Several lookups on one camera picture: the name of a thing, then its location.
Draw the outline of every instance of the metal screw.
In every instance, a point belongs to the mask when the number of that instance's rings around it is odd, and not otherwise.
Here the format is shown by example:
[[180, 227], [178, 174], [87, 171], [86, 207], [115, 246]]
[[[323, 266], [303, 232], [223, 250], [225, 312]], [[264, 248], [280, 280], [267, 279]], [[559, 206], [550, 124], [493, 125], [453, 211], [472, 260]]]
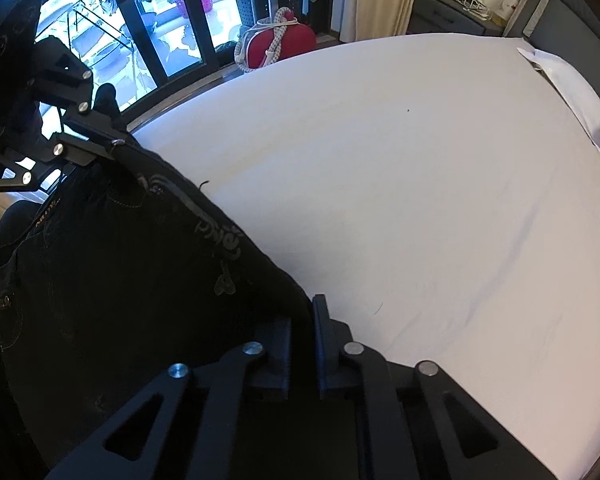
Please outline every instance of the metal screw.
[[263, 350], [264, 347], [257, 341], [250, 341], [242, 347], [242, 351], [247, 355], [258, 355]]
[[360, 355], [365, 351], [365, 346], [357, 341], [351, 341], [344, 345], [344, 353], [349, 355]]
[[433, 377], [438, 373], [438, 370], [440, 370], [440, 368], [438, 368], [438, 365], [433, 361], [423, 361], [418, 365], [418, 371], [428, 377]]
[[189, 368], [187, 367], [187, 365], [184, 365], [182, 363], [176, 363], [174, 365], [171, 365], [167, 372], [174, 379], [180, 379], [189, 373]]

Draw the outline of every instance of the gray headboard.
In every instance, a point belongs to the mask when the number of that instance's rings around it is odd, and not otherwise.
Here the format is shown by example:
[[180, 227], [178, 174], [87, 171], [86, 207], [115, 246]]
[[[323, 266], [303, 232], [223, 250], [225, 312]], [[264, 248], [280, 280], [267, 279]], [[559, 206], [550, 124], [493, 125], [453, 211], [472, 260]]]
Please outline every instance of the gray headboard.
[[584, 0], [521, 0], [504, 35], [560, 56], [600, 96], [600, 22]]

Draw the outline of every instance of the white bed sheet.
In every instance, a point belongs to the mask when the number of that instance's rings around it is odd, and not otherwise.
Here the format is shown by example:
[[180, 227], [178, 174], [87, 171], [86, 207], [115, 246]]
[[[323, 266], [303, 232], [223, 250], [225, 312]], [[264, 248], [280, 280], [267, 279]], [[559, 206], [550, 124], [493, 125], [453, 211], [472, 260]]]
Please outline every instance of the white bed sheet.
[[328, 48], [136, 136], [357, 340], [437, 361], [575, 480], [600, 453], [600, 156], [524, 45]]

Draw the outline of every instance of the nightstand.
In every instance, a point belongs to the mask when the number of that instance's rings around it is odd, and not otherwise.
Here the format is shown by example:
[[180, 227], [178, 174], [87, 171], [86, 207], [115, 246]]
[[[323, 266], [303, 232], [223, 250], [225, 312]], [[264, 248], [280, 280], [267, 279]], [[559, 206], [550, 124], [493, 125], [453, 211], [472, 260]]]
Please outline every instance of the nightstand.
[[502, 36], [504, 28], [481, 20], [455, 0], [414, 0], [407, 34], [458, 32], [473, 36]]

